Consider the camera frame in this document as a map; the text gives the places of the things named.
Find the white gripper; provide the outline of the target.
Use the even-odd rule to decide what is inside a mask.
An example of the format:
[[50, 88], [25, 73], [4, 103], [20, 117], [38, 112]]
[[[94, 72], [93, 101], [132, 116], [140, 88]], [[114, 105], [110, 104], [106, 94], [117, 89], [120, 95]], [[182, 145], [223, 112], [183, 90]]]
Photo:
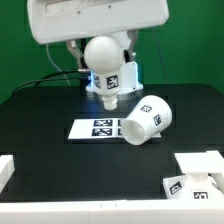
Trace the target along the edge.
[[167, 0], [27, 0], [27, 10], [34, 39], [40, 44], [69, 40], [66, 47], [79, 68], [83, 54], [75, 39], [126, 31], [124, 57], [133, 62], [137, 30], [169, 18]]

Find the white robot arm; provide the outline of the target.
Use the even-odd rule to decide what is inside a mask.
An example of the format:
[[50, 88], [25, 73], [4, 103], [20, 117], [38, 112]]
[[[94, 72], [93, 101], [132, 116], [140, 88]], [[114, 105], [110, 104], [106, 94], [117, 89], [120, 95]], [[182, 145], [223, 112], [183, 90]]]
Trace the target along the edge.
[[27, 9], [34, 39], [64, 41], [90, 71], [86, 91], [104, 103], [143, 88], [133, 52], [138, 30], [169, 17], [167, 0], [28, 0]]

